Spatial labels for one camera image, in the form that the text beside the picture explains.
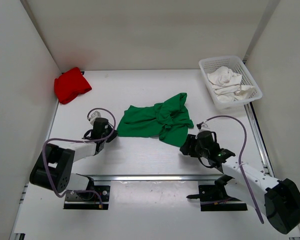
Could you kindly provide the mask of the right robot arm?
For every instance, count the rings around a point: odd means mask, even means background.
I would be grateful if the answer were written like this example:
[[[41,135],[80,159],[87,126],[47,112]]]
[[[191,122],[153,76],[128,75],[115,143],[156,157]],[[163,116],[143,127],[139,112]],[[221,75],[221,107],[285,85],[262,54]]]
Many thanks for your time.
[[[242,162],[232,151],[221,148],[217,134],[204,130],[188,134],[180,148],[185,156],[206,159],[206,168],[217,169],[222,176],[214,184],[187,198],[199,199],[202,206],[239,200],[258,207],[278,232],[288,234],[300,224],[300,191],[290,179],[279,180]]]

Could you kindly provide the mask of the green t shirt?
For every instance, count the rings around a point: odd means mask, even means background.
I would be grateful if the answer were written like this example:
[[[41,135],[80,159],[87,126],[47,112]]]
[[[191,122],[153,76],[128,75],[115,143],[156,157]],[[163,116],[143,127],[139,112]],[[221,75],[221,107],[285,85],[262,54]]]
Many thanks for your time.
[[[189,111],[185,106],[187,93],[181,92],[153,106],[131,105],[124,111],[117,132],[120,137],[158,139],[168,145],[181,147],[194,128]]]

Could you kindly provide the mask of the red t shirt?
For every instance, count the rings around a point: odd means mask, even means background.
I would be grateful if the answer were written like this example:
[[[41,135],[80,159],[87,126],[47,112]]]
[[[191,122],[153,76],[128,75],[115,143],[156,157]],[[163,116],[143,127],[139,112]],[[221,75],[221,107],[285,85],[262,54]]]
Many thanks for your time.
[[[68,70],[54,80],[54,93],[63,105],[91,90],[91,85],[78,67]]]

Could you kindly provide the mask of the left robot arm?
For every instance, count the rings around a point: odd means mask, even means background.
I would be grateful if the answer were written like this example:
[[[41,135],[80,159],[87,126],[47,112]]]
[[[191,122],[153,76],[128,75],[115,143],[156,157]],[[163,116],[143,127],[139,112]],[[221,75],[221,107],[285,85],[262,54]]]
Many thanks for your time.
[[[114,140],[118,132],[109,120],[98,117],[93,121],[93,128],[88,130],[80,143],[68,142],[57,145],[48,143],[45,147],[46,163],[50,178],[58,194],[70,191],[81,199],[89,201],[97,195],[94,181],[91,177],[72,172],[73,163],[99,154],[106,143]]]

